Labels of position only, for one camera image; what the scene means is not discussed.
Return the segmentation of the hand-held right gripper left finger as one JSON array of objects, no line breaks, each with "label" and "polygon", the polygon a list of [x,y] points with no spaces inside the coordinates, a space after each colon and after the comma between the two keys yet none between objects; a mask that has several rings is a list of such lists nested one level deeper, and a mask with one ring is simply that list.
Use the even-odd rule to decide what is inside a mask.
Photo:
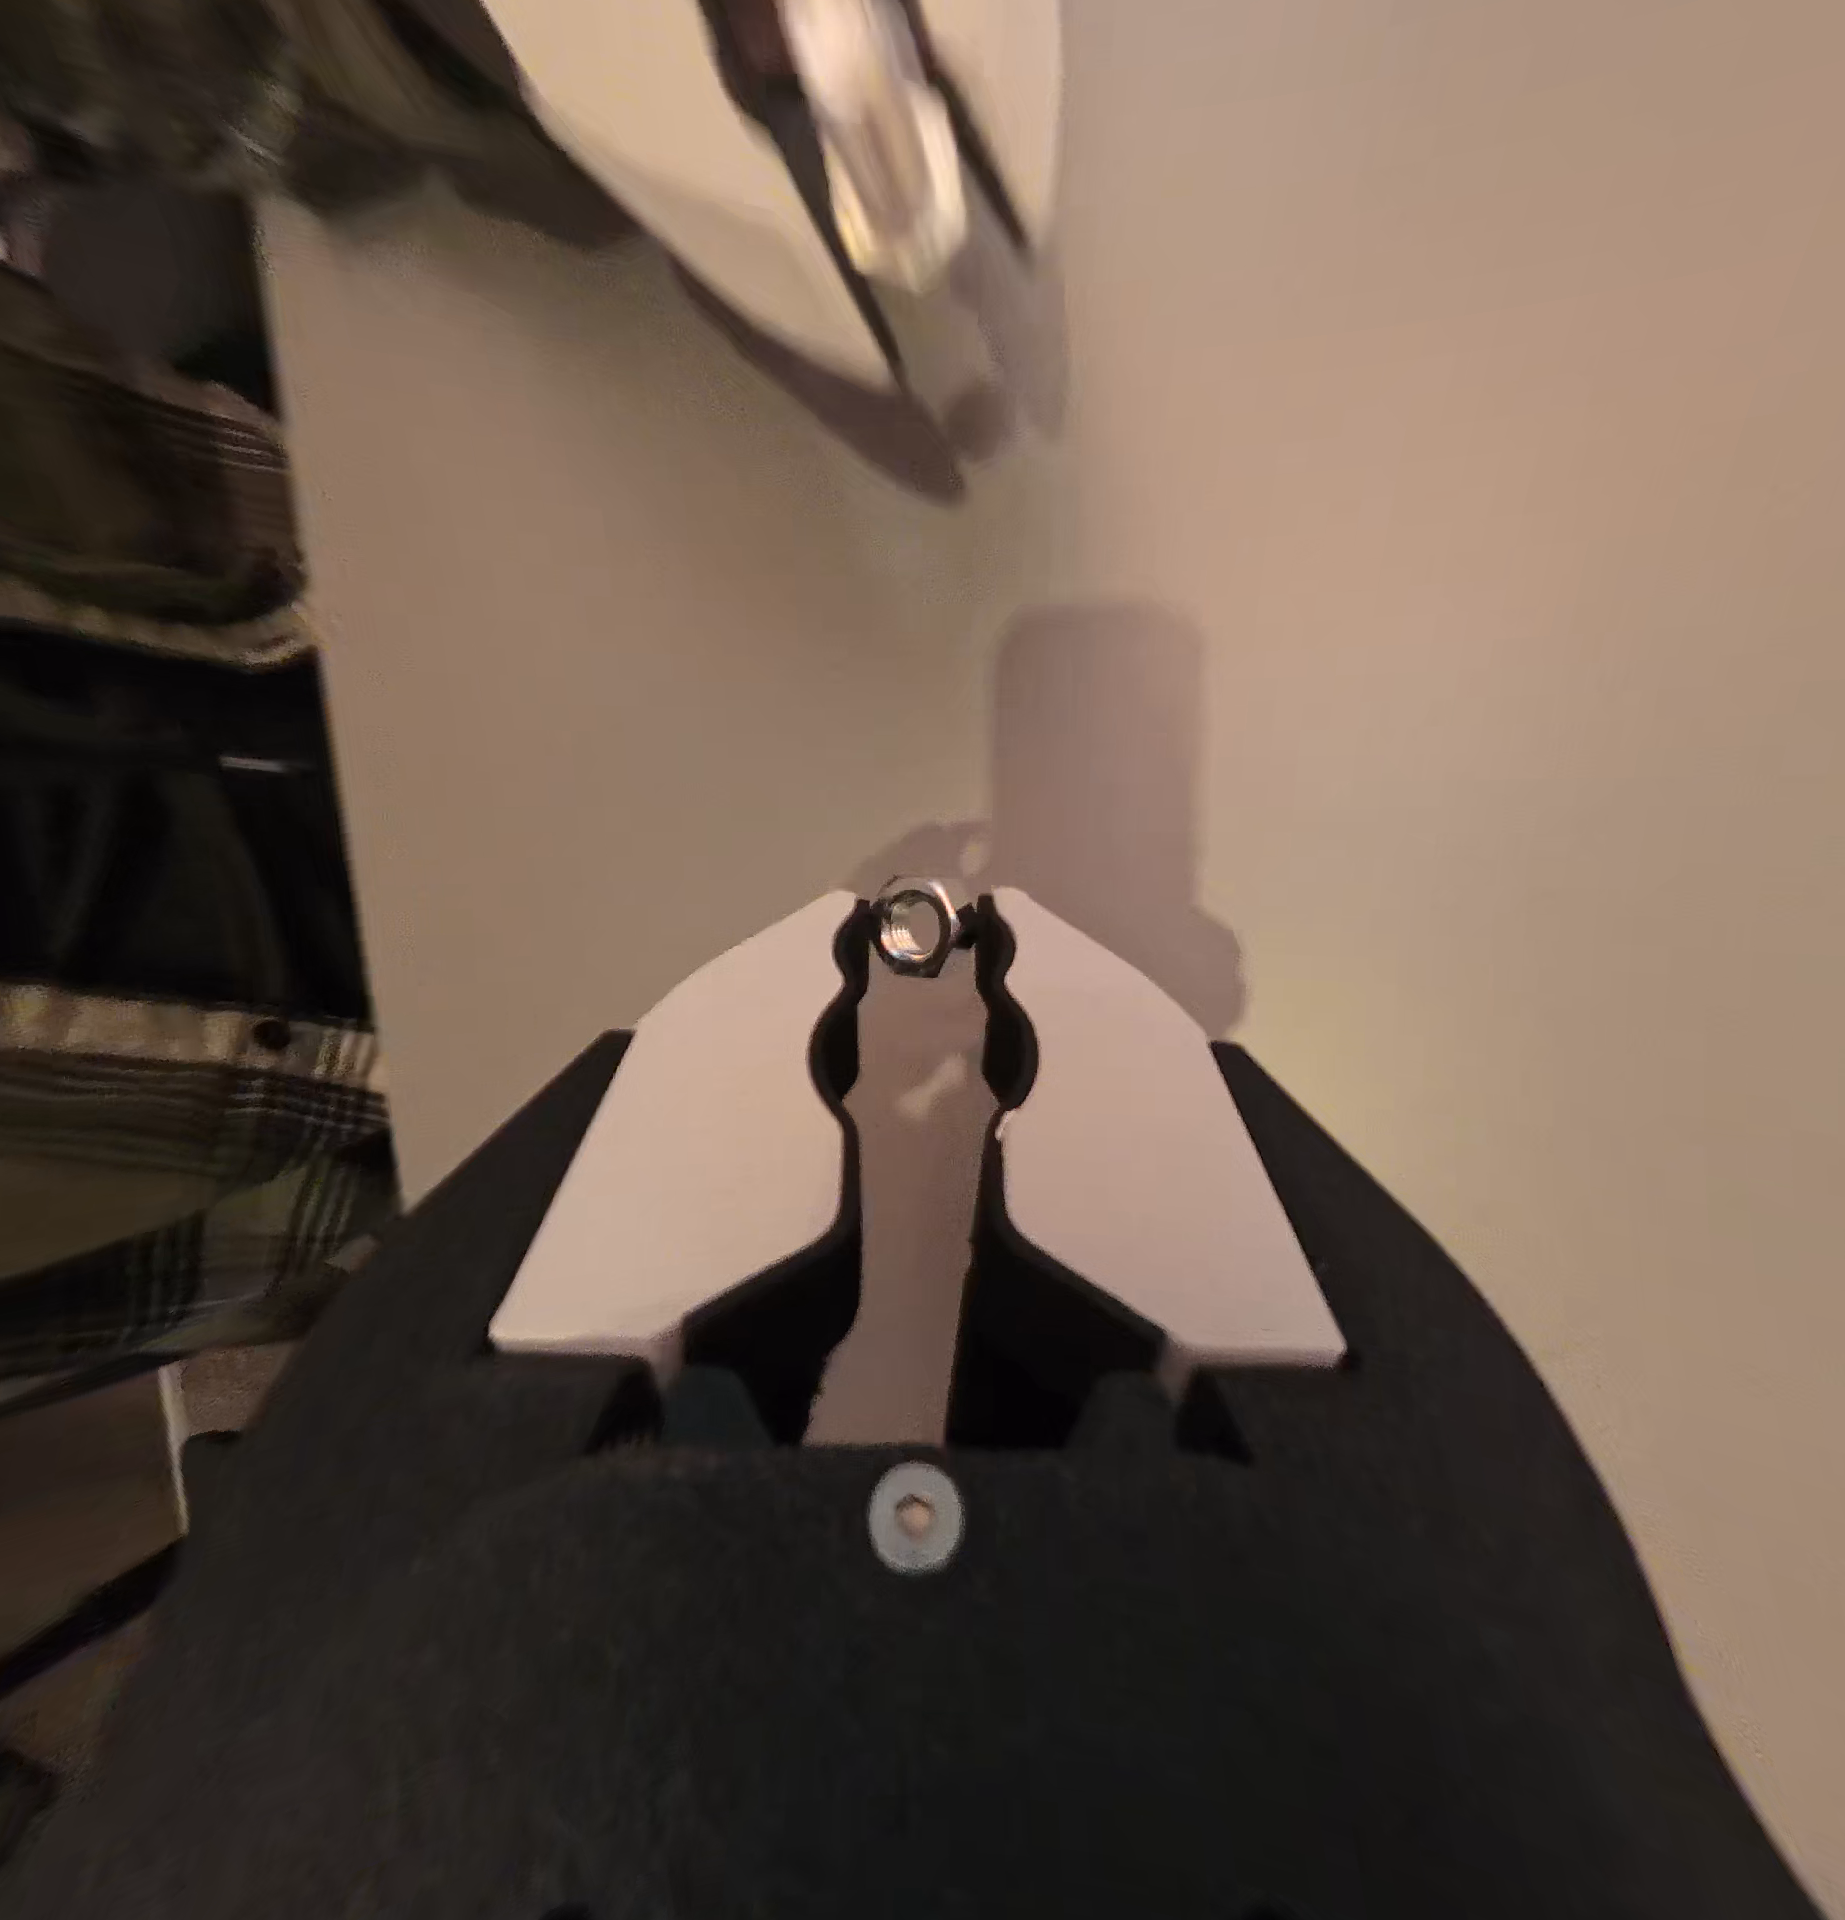
[{"label": "hand-held right gripper left finger", "polygon": [[687,973],[619,1064],[533,1235],[493,1355],[724,1373],[806,1447],[863,1313],[863,1071],[875,906],[849,889]]}]

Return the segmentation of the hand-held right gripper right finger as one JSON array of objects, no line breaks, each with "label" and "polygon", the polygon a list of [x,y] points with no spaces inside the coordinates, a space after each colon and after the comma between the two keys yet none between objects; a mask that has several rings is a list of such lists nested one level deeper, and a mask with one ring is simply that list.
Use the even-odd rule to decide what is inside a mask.
[{"label": "hand-held right gripper right finger", "polygon": [[1023,889],[976,905],[984,1172],[949,1447],[1066,1447],[1110,1375],[1343,1373],[1202,1024]]}]

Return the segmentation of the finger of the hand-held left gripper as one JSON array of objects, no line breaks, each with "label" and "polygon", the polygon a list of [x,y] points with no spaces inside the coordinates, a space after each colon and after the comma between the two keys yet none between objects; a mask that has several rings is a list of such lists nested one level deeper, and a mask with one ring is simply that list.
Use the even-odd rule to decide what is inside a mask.
[{"label": "finger of the hand-held left gripper", "polygon": [[897,391],[785,149],[738,111],[697,0],[486,0],[535,123],[752,329]]},{"label": "finger of the hand-held left gripper", "polygon": [[1047,256],[1061,183],[1061,0],[902,0],[940,117],[954,220],[976,202],[1014,256]]}]

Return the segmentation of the silver hex bolt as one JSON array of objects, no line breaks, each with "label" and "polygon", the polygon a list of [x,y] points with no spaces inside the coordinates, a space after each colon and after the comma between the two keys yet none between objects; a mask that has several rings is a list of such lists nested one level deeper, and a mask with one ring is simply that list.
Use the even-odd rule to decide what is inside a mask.
[{"label": "silver hex bolt", "polygon": [[940,88],[897,0],[785,0],[849,263],[902,299],[949,282],[973,242],[963,161]]}]

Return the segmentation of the silver hex nut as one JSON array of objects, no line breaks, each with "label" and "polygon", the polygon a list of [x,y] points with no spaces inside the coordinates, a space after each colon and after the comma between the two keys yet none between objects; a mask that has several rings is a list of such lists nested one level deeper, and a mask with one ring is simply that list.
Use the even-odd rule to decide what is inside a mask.
[{"label": "silver hex nut", "polygon": [[897,976],[939,976],[963,935],[954,896],[932,875],[885,875],[875,896],[875,959]]}]

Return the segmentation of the person's left forearm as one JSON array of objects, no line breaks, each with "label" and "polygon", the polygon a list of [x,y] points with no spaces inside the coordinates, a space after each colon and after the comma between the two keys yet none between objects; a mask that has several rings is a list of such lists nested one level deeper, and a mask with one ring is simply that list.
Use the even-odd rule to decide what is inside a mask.
[{"label": "person's left forearm", "polygon": [[256,183],[306,123],[306,63],[256,0],[0,0],[0,183]]}]

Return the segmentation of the person in plaid shirt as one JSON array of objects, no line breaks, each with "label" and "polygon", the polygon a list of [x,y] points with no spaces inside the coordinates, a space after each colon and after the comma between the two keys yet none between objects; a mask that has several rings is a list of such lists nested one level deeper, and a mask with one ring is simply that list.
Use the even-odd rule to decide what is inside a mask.
[{"label": "person in plaid shirt", "polygon": [[0,263],[0,1419],[298,1342],[395,1212],[284,427]]}]

